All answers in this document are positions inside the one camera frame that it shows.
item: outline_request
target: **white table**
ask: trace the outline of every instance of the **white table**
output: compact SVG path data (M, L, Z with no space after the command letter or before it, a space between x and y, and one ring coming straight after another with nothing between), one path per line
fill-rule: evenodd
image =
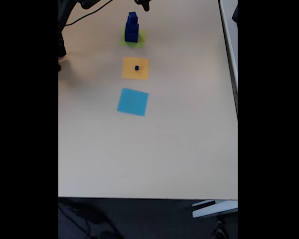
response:
M79 5L68 23L94 11ZM145 48L121 46L128 12ZM65 27L59 72L59 196L237 200L237 115L217 0L114 0ZM149 79L122 79L124 56ZM146 116L117 111L122 88Z
M227 39L229 59L232 65L236 90L238 91L238 26L233 20L238 0L219 0Z

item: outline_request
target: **floor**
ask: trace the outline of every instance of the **floor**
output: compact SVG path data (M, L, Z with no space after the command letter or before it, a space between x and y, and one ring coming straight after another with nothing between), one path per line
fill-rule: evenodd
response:
M72 199L102 210L124 239L213 239L216 217L192 218L193 203L198 200L152 199ZM85 221L74 212L63 211L79 226L87 229ZM224 215L229 239L238 238L238 213ZM91 224L91 235L111 232L108 225ZM59 239L86 239L59 210Z

